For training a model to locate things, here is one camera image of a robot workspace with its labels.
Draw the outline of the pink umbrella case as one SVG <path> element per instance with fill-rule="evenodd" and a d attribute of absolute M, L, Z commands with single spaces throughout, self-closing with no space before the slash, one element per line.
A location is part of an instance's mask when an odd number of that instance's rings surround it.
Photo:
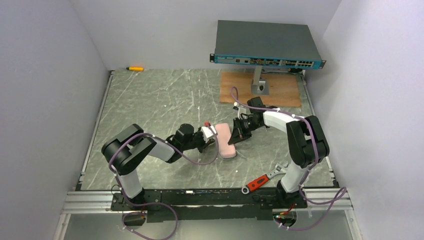
<path fill-rule="evenodd" d="M 229 160 L 237 155 L 236 148 L 229 144 L 232 132 L 228 123 L 219 123 L 214 126 L 217 133 L 218 155 L 223 160 Z"/>

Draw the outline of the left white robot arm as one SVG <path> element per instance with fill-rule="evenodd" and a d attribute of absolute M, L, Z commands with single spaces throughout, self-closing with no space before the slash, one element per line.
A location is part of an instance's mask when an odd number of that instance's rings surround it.
<path fill-rule="evenodd" d="M 101 153 L 123 196 L 130 204 L 140 205 L 146 199 L 137 168 L 147 156 L 172 164 L 180 158 L 187 158 L 184 151 L 196 149 L 202 153 L 211 144 L 218 147 L 218 135 L 216 128 L 209 124 L 195 130 L 191 124 L 184 123 L 174 134 L 162 139 L 132 124 L 107 141 Z"/>

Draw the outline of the wooden base board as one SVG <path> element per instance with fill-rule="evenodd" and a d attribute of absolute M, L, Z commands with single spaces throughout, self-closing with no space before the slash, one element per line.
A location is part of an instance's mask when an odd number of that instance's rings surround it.
<path fill-rule="evenodd" d="M 253 73 L 224 71 L 220 79 L 219 101 L 232 104 L 232 95 L 238 96 L 242 103 L 260 97 L 267 106 L 302 106 L 297 77 L 294 74 L 262 73 L 259 81 L 255 82 Z"/>

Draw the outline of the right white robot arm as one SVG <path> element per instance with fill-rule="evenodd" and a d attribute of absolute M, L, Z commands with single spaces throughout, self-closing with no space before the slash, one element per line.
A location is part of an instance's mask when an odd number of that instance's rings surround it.
<path fill-rule="evenodd" d="M 260 97 L 247 104 L 235 101 L 237 117 L 228 144 L 243 142 L 252 131 L 261 127 L 275 128 L 287 135 L 291 157 L 286 173 L 276 185 L 275 200 L 279 204 L 295 202 L 302 192 L 306 174 L 330 153 L 330 148 L 318 118 L 314 115 L 298 116 L 280 108 L 263 105 Z"/>

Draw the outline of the network switch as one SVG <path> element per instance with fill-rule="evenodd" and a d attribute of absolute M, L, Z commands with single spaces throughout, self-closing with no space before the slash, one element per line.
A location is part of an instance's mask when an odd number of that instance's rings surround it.
<path fill-rule="evenodd" d="M 264 67 L 322 69 L 321 58 L 305 24 L 219 20 L 209 61 L 254 67 L 258 82 Z"/>

